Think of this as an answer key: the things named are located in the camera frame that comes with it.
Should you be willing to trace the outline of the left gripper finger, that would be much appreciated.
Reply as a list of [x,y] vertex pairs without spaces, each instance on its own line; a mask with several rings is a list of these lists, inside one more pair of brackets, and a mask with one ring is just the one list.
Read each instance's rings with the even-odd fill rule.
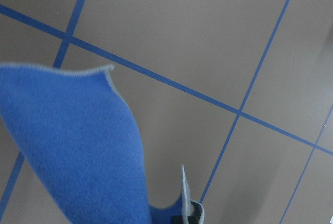
[[198,219],[195,216],[187,216],[185,218],[186,221],[183,220],[182,216],[172,216],[171,217],[171,224],[197,224]]

